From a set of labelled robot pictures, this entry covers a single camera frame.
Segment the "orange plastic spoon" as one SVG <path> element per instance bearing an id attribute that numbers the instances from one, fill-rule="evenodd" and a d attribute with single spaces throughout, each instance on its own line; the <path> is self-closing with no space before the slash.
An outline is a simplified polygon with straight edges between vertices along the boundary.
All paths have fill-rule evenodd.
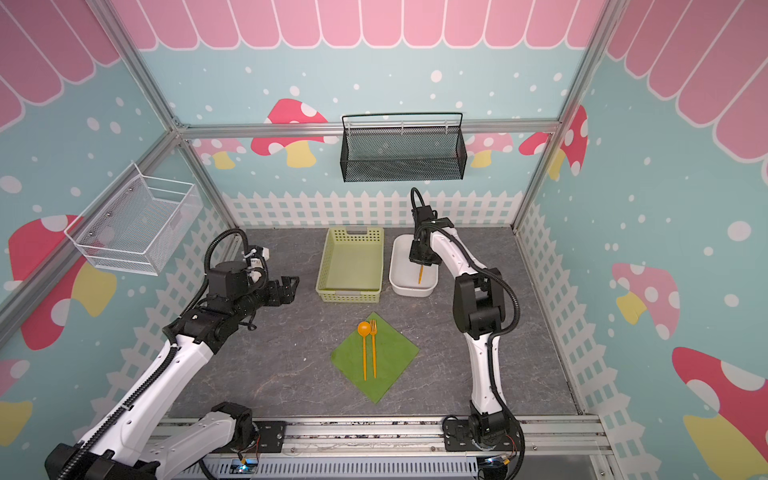
<path id="1" fill-rule="evenodd" d="M 361 352 L 362 352 L 362 374 L 363 380 L 368 380 L 368 367 L 367 367 L 367 337 L 371 333 L 371 325 L 368 321 L 362 321 L 357 326 L 357 333 L 361 337 Z"/>

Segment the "orange plastic fork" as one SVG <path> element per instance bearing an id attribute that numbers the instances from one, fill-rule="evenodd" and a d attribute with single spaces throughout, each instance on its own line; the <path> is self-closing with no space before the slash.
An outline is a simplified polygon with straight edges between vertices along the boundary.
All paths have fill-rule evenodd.
<path id="1" fill-rule="evenodd" d="M 377 361 L 377 333 L 378 333 L 378 326 L 377 326 L 377 320 L 372 319 L 369 321 L 370 324 L 370 336 L 371 336 L 371 346 L 372 346 L 372 362 L 373 362 L 373 374 L 374 378 L 378 378 L 378 361 Z"/>

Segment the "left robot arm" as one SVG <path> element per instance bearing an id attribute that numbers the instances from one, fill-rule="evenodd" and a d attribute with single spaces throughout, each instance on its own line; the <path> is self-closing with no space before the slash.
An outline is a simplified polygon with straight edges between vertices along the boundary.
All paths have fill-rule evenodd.
<path id="1" fill-rule="evenodd" d="M 203 259 L 201 287 L 162 333 L 153 363 L 117 405 L 73 445 L 59 444 L 44 466 L 51 479 L 171 479 L 208 454 L 229 449 L 242 457 L 262 437 L 250 408 L 222 402 L 192 426 L 156 444 L 149 442 L 166 412 L 225 342 L 262 307 L 295 299 L 297 276 L 269 277 L 266 248 L 240 228 L 214 238 Z"/>

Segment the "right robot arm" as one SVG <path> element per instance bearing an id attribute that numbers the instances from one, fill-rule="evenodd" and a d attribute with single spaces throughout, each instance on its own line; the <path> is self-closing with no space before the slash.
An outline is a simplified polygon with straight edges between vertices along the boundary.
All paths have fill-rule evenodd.
<path id="1" fill-rule="evenodd" d="M 520 322 L 517 296 L 499 270 L 484 266 L 470 253 L 454 224 L 440 218 L 415 187 L 410 203 L 415 227 L 409 260 L 421 266 L 445 265 L 454 277 L 453 319 L 470 356 L 472 439 L 482 449 L 509 441 L 520 453 L 524 434 L 503 396 L 498 358 L 500 337 Z"/>

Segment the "green paper napkin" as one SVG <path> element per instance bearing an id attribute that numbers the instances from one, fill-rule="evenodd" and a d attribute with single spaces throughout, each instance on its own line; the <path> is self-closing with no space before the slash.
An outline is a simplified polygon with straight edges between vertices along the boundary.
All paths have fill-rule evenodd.
<path id="1" fill-rule="evenodd" d="M 379 314 L 371 313 L 366 321 L 377 320 L 378 378 L 374 378 L 371 336 L 367 337 L 368 380 L 363 380 L 361 337 L 357 327 L 331 353 L 332 364 L 371 402 L 377 404 L 416 358 L 419 348 L 387 323 Z"/>

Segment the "white plastic tub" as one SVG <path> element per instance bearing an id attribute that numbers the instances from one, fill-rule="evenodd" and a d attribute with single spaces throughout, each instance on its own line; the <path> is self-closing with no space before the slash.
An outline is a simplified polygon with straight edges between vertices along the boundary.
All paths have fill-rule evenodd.
<path id="1" fill-rule="evenodd" d="M 418 285 L 420 264 L 409 260 L 409 251 L 414 237 L 412 234 L 398 236 L 393 243 L 389 269 L 389 282 L 393 291 L 400 296 L 424 298 L 432 294 L 439 281 L 437 265 L 424 266 L 421 285 Z"/>

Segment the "green perforated plastic basket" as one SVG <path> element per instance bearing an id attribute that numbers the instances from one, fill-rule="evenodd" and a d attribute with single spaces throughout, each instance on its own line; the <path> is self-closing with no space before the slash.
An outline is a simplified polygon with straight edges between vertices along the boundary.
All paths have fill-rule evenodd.
<path id="1" fill-rule="evenodd" d="M 378 303 L 384 240 L 381 227 L 330 228 L 315 287 L 320 298 L 327 303 Z"/>

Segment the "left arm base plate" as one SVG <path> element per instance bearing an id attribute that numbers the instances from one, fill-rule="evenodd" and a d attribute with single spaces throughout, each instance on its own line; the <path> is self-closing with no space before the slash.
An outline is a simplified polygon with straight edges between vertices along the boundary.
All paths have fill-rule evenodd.
<path id="1" fill-rule="evenodd" d="M 213 450 L 213 453 L 243 455 L 280 453 L 286 438 L 286 427 L 285 421 L 255 420 L 252 422 L 252 428 L 247 430 L 238 422 L 233 439 L 223 447 Z"/>

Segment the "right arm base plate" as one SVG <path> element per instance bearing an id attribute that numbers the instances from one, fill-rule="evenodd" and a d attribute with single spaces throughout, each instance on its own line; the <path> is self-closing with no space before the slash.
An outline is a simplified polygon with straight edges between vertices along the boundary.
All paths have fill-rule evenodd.
<path id="1" fill-rule="evenodd" d="M 515 425 L 508 431 L 488 431 L 470 417 L 449 415 L 441 422 L 444 448 L 448 452 L 519 452 L 524 435 Z"/>

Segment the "aluminium mounting rail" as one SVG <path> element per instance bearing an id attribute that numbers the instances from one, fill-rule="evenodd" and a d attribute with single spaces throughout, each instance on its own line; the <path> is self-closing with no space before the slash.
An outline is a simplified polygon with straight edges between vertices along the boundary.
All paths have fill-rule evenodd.
<path id="1" fill-rule="evenodd" d="M 524 449 L 448 452 L 444 417 L 298 417 L 285 421 L 280 453 L 210 453 L 202 474 L 247 478 L 620 479 L 604 427 L 595 416 L 524 416 Z M 149 442 L 183 432 L 198 420 L 163 419 Z"/>

